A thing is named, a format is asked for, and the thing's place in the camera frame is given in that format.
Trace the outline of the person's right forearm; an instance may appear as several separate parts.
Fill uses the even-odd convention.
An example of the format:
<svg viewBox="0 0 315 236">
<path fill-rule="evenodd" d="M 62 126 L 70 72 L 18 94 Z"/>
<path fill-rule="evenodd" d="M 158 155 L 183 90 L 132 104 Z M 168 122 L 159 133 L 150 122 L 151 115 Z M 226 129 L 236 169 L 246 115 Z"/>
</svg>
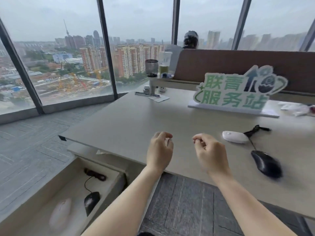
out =
<svg viewBox="0 0 315 236">
<path fill-rule="evenodd" d="M 208 174 L 221 191 L 244 236 L 297 236 L 231 174 Z"/>
</svg>

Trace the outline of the small white paper card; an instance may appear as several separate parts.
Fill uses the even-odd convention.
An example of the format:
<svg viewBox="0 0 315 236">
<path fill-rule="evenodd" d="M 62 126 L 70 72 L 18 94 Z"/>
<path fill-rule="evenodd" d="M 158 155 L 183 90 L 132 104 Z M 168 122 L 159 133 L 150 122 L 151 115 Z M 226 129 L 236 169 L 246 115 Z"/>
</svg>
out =
<svg viewBox="0 0 315 236">
<path fill-rule="evenodd" d="M 148 98 L 150 100 L 153 100 L 153 101 L 157 102 L 157 103 L 161 103 L 163 101 L 166 101 L 166 100 L 170 99 L 169 97 L 166 97 L 164 95 L 151 95 Z"/>
</svg>

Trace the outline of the brown desk partition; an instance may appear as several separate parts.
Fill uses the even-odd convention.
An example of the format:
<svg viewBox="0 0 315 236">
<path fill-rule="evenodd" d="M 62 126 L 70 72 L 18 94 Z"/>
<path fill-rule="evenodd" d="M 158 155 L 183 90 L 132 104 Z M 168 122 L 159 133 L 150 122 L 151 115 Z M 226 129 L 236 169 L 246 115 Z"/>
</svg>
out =
<svg viewBox="0 0 315 236">
<path fill-rule="evenodd" d="M 315 94 L 315 52 L 184 49 L 174 80 L 201 83 L 206 73 L 243 75 L 254 65 L 270 65 L 285 77 L 284 91 Z"/>
</svg>

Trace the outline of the person's left forearm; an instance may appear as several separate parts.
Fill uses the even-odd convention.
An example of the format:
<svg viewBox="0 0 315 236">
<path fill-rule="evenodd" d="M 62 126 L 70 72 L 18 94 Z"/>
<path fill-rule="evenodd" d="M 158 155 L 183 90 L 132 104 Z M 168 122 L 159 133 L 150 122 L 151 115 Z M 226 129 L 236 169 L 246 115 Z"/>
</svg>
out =
<svg viewBox="0 0 315 236">
<path fill-rule="evenodd" d="M 164 170 L 147 164 L 81 236 L 135 236 L 153 187 Z"/>
</svg>

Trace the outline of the white computer mouse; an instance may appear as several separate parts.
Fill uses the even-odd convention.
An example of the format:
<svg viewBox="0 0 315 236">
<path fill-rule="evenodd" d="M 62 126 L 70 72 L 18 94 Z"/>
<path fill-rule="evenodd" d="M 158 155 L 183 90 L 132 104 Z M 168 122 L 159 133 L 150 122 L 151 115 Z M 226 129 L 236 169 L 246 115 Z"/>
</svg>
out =
<svg viewBox="0 0 315 236">
<path fill-rule="evenodd" d="M 49 227 L 52 231 L 61 231 L 66 227 L 70 217 L 71 206 L 71 198 L 61 200 L 57 203 L 49 219 Z"/>
<path fill-rule="evenodd" d="M 236 131 L 223 131 L 222 137 L 224 140 L 231 143 L 246 144 L 249 142 L 249 138 L 244 133 Z"/>
</svg>

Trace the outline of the crumpled clear plastic wrap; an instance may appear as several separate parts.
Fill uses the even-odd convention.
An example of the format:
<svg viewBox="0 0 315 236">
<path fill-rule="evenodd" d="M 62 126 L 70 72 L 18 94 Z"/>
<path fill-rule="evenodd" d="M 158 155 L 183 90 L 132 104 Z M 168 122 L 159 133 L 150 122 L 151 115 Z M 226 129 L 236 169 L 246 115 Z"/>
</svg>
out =
<svg viewBox="0 0 315 236">
<path fill-rule="evenodd" d="M 293 116 L 299 117 L 310 113 L 310 106 L 302 103 L 279 102 L 281 110 L 289 111 Z"/>
</svg>

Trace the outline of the clear plastic drink cup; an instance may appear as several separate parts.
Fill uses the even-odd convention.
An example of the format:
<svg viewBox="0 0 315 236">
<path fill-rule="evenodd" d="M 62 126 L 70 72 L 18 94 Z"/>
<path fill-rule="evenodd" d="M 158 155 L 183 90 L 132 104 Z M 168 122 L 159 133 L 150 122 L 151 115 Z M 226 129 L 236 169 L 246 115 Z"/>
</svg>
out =
<svg viewBox="0 0 315 236">
<path fill-rule="evenodd" d="M 170 51 L 161 51 L 158 55 L 158 65 L 159 72 L 161 75 L 168 73 L 170 61 L 171 61 L 172 52 Z"/>
</svg>

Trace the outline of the person's left hand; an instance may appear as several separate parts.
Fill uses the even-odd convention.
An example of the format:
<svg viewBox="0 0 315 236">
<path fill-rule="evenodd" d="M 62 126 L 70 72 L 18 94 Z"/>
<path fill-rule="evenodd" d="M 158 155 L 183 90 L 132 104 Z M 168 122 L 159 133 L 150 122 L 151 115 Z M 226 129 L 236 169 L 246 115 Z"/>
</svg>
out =
<svg viewBox="0 0 315 236">
<path fill-rule="evenodd" d="M 147 167 L 161 175 L 169 165 L 172 155 L 166 152 L 168 138 L 173 138 L 171 133 L 156 132 L 152 137 L 147 151 Z"/>
</svg>

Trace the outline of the green and white standing sign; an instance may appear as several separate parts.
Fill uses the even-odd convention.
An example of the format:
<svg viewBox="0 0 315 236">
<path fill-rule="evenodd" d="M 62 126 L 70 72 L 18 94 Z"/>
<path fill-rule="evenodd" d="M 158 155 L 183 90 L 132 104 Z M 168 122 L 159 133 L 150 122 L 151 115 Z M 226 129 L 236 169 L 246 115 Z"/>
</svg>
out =
<svg viewBox="0 0 315 236">
<path fill-rule="evenodd" d="M 274 74 L 270 65 L 254 65 L 243 75 L 206 73 L 188 107 L 279 118 L 266 104 L 288 83 L 285 77 Z"/>
</svg>

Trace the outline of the person's right hand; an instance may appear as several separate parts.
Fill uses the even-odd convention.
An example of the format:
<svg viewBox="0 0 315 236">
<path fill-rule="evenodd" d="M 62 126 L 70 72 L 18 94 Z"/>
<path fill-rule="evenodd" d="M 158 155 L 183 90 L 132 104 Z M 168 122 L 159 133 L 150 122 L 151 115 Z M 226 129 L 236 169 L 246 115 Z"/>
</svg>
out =
<svg viewBox="0 0 315 236">
<path fill-rule="evenodd" d="M 205 148 L 195 148 L 195 151 L 201 167 L 212 180 L 217 183 L 233 179 L 224 144 L 205 133 L 196 134 L 193 138 L 202 139 L 206 143 Z"/>
</svg>

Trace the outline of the beige desk riser shelf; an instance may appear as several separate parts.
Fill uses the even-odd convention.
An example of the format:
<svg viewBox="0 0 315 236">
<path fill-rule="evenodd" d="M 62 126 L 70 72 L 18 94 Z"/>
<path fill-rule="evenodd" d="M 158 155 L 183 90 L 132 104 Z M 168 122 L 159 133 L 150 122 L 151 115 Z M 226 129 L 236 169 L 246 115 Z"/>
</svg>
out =
<svg viewBox="0 0 315 236">
<path fill-rule="evenodd" d="M 149 88 L 148 88 L 149 90 L 145 91 L 143 87 L 142 91 L 140 90 L 135 91 L 135 95 L 159 97 L 159 93 L 156 92 L 156 89 L 159 87 L 188 90 L 188 91 L 197 91 L 197 88 L 200 84 L 198 82 L 181 81 L 181 80 L 175 80 L 172 78 L 148 77 L 148 79 L 149 79 Z"/>
</svg>

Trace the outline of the open beige drawer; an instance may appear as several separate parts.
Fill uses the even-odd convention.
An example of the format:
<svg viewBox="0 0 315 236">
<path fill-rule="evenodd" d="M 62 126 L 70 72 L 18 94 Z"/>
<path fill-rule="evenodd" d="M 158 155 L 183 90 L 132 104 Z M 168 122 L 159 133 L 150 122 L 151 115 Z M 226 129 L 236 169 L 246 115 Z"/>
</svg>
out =
<svg viewBox="0 0 315 236">
<path fill-rule="evenodd" d="M 100 192 L 100 201 L 89 216 L 84 199 L 89 194 L 84 188 Z M 77 158 L 54 176 L 33 196 L 0 221 L 0 236 L 80 236 L 97 217 L 120 195 L 126 185 L 123 173 L 103 164 Z M 57 203 L 71 198 L 69 221 L 61 231 L 52 231 L 49 219 Z"/>
</svg>

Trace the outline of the black wired computer mouse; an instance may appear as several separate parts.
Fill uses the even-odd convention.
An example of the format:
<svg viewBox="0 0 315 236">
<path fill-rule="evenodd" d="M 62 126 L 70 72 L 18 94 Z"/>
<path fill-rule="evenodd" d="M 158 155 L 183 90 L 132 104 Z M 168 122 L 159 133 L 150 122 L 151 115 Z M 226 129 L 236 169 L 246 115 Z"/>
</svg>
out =
<svg viewBox="0 0 315 236">
<path fill-rule="evenodd" d="M 257 169 L 265 176 L 272 179 L 280 179 L 283 177 L 283 170 L 281 163 L 276 159 L 266 154 L 263 151 L 256 149 L 254 143 L 249 138 L 249 142 L 253 146 L 254 150 L 251 151 L 251 156 L 257 166 Z"/>
<path fill-rule="evenodd" d="M 94 176 L 90 176 L 84 183 L 84 188 L 89 191 L 89 194 L 84 199 L 84 207 L 86 211 L 86 215 L 89 216 L 94 209 L 94 207 L 97 205 L 97 203 L 100 201 L 100 192 L 99 191 L 91 191 L 86 187 L 86 183 L 91 178 L 95 178 Z"/>
</svg>

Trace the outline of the dark window frame post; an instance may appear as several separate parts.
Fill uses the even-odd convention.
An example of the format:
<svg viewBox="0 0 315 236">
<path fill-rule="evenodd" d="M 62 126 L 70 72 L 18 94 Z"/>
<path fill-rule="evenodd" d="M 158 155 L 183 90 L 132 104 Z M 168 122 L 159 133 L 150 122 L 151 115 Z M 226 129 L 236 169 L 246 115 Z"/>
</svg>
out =
<svg viewBox="0 0 315 236">
<path fill-rule="evenodd" d="M 21 58 L 19 57 L 17 50 L 14 46 L 14 43 L 12 42 L 8 31 L 6 30 L 5 25 L 3 24 L 1 18 L 0 18 L 0 39 L 6 49 L 6 51 L 9 54 L 10 59 L 13 62 L 13 65 L 15 66 L 18 74 L 20 75 L 20 78 L 26 87 L 34 105 L 39 115 L 45 114 L 43 110 L 42 102 L 33 86 L 33 83 L 29 77 L 28 71 L 26 70 L 25 66 L 22 63 Z"/>
<path fill-rule="evenodd" d="M 299 49 L 299 52 L 307 52 L 309 51 L 311 45 L 313 44 L 315 40 L 315 18 L 301 44 L 301 47 Z"/>
<path fill-rule="evenodd" d="M 242 4 L 241 12 L 239 15 L 237 27 L 235 30 L 231 50 L 237 50 L 239 47 L 239 43 L 243 36 L 244 26 L 246 23 L 246 19 L 247 19 L 247 15 L 250 9 L 251 2 L 252 0 L 243 0 L 243 4 Z"/>
<path fill-rule="evenodd" d="M 112 62 L 107 24 L 106 24 L 106 19 L 105 19 L 103 0 L 96 0 L 96 1 L 97 1 L 99 16 L 100 16 L 100 24 L 101 24 L 102 33 L 103 33 L 105 52 L 107 56 L 108 70 L 109 70 L 109 76 L 110 76 L 111 84 L 112 84 L 113 96 L 114 96 L 114 100 L 117 100 L 118 93 L 117 93 L 117 88 L 116 88 L 116 80 L 115 80 L 114 67 L 113 67 L 113 62 Z"/>
<path fill-rule="evenodd" d="M 180 0 L 173 0 L 171 44 L 177 45 L 179 26 Z"/>
</svg>

